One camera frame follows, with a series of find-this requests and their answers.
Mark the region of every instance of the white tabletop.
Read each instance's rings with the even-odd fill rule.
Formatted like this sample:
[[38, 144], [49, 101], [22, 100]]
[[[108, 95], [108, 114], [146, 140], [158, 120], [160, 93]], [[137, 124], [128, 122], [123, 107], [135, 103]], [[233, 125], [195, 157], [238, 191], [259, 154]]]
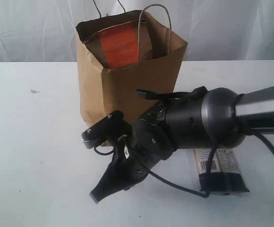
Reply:
[[[203, 85], [272, 86], [274, 61], [184, 62], [176, 90]], [[274, 157], [256, 138], [235, 149], [250, 193], [203, 199], [148, 176], [96, 205], [88, 194], [111, 156], [85, 148], [85, 128], [75, 62], [0, 63], [0, 227], [274, 227]], [[188, 152], [153, 171], [192, 188]]]

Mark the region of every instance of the robotic hand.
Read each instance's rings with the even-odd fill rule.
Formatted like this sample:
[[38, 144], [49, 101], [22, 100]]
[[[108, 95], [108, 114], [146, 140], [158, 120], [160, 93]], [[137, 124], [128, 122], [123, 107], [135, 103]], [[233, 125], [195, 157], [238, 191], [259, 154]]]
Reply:
[[[150, 171], [179, 148], [212, 148], [208, 176], [216, 149], [235, 147], [246, 135], [257, 136], [274, 154], [273, 145], [262, 135], [274, 134], [274, 87], [241, 95], [226, 88], [207, 91], [205, 87], [191, 93], [137, 90], [137, 94], [159, 101], [132, 126], [123, 120], [122, 112], [114, 111], [82, 134], [88, 149], [94, 148], [101, 155], [113, 154], [90, 193], [96, 203], [115, 192], [128, 190], [148, 174], [183, 191], [208, 197], [209, 189], [206, 193], [186, 189]], [[114, 149], [109, 153], [97, 151], [96, 147], [106, 140]]]

